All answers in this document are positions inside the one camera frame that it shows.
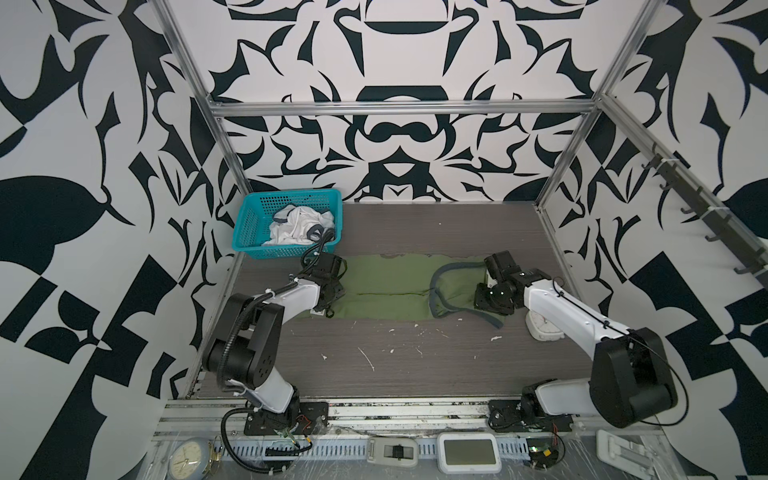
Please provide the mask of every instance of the digital display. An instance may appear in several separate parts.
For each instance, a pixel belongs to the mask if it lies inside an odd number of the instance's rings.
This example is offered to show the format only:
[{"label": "digital display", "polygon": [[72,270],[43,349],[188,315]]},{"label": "digital display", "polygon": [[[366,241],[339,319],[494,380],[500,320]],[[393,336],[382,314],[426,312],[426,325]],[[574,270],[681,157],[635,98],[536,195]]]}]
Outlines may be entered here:
[{"label": "digital display", "polygon": [[493,465],[496,454],[493,442],[483,440],[445,440],[445,463],[448,465]]}]

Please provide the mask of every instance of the blue laundry basket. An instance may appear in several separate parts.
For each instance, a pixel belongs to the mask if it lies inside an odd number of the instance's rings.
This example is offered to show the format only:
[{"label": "blue laundry basket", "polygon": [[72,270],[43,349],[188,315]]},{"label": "blue laundry basket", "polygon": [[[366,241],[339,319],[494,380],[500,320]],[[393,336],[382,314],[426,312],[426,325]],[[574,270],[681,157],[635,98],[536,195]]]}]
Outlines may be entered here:
[{"label": "blue laundry basket", "polygon": [[310,245],[269,245],[261,244],[270,239],[270,225],[275,213],[287,205],[312,207],[321,214],[329,211],[336,225],[336,238],[326,243],[323,251],[333,252],[341,240],[342,201],[338,190],[283,190],[279,192],[256,192],[243,200],[240,214],[235,223],[232,248],[245,252],[257,260],[264,258],[301,257]]}]

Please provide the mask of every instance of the patterned wallpaper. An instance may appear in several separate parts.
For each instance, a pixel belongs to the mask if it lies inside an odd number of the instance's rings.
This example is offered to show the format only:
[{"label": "patterned wallpaper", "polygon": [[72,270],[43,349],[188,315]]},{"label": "patterned wallpaper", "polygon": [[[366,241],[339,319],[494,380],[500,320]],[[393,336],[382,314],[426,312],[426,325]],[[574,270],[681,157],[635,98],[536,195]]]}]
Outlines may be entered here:
[{"label": "patterned wallpaper", "polygon": [[[768,5],[670,0],[616,89],[664,146],[763,238]],[[666,338],[690,413],[675,449],[719,480],[768,475],[768,292],[602,116],[546,206],[586,301]],[[684,408],[660,415],[680,418]]]},{"label": "patterned wallpaper", "polygon": [[144,0],[4,2],[0,38],[3,478],[134,478],[240,194]]},{"label": "patterned wallpaper", "polygon": [[614,93],[768,238],[768,5],[670,0]]},{"label": "patterned wallpaper", "polygon": [[[171,0],[214,100],[590,97],[642,2]],[[395,95],[412,92],[392,89]]]},{"label": "patterned wallpaper", "polygon": [[535,200],[578,114],[228,118],[254,190],[348,201]]}]

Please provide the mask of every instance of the green cloth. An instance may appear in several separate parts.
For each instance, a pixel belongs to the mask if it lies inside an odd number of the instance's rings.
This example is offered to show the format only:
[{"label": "green cloth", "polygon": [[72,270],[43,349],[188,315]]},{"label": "green cloth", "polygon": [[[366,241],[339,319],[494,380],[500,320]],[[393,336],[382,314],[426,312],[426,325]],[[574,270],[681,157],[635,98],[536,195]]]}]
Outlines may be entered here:
[{"label": "green cloth", "polygon": [[[347,257],[348,270],[341,279],[346,295],[333,303],[335,316],[418,321],[432,318],[429,310],[429,284],[442,266],[457,262],[482,263],[483,257],[455,259],[445,255],[409,253],[396,257],[362,255]],[[475,288],[485,282],[485,267],[444,272],[437,288],[451,306],[472,309]],[[437,302],[438,311],[454,309]],[[483,313],[489,321],[503,316]]]}]

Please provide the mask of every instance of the dark wooden floor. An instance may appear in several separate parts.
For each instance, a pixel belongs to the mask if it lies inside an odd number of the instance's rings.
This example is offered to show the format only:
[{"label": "dark wooden floor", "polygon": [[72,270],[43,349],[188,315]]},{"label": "dark wooden floor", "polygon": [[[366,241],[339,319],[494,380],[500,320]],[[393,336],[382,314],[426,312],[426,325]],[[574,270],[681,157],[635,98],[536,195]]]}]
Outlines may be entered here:
[{"label": "dark wooden floor", "polygon": [[[470,257],[502,250],[524,268],[562,274],[530,204],[345,204],[336,253]],[[247,257],[235,291],[283,285],[297,266],[298,259]],[[418,322],[292,319],[283,325],[276,367],[302,396],[493,396],[543,379],[589,376],[591,361],[569,339],[533,340],[523,310],[501,329],[469,313]],[[209,374],[198,397],[216,396]]]}]

